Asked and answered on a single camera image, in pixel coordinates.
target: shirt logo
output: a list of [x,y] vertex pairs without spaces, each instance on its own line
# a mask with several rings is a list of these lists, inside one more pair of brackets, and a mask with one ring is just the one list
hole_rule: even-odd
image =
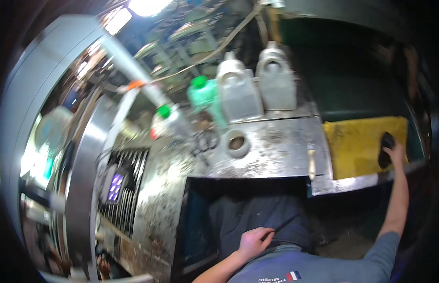
[[291,272],[289,272],[288,274],[286,274],[286,276],[287,276],[287,279],[289,280],[289,281],[296,281],[296,280],[298,280],[298,279],[301,279],[302,277],[300,276],[300,273],[298,272],[298,271],[295,271],[295,272],[293,272],[293,271],[291,271]]
[[258,283],[283,283],[285,281],[296,281],[301,279],[300,273],[298,271],[291,271],[286,274],[287,279],[285,278],[261,278],[258,280]]

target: purple screen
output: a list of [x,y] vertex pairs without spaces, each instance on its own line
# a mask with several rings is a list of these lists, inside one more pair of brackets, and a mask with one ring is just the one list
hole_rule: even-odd
[[116,173],[111,181],[111,187],[109,187],[108,200],[116,201],[119,198],[120,186],[122,185],[122,180],[124,177]]

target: green plastic bottle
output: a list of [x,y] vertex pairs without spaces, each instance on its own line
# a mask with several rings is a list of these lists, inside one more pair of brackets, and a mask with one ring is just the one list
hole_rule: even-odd
[[207,76],[195,77],[191,81],[187,95],[196,113],[206,109],[220,128],[227,128],[215,79],[207,80]]

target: black object in hand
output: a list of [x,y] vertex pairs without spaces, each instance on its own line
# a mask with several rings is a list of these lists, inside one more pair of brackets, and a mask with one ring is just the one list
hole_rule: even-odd
[[385,169],[391,164],[391,158],[389,155],[383,150],[383,148],[389,148],[393,149],[394,145],[396,144],[394,137],[388,133],[385,132],[383,136],[381,137],[380,141],[380,155],[378,156],[378,165],[380,165],[381,169]]

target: workshop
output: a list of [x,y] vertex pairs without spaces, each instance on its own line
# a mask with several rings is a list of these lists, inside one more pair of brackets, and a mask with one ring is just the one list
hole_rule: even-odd
[[439,1],[0,3],[0,282],[439,282]]

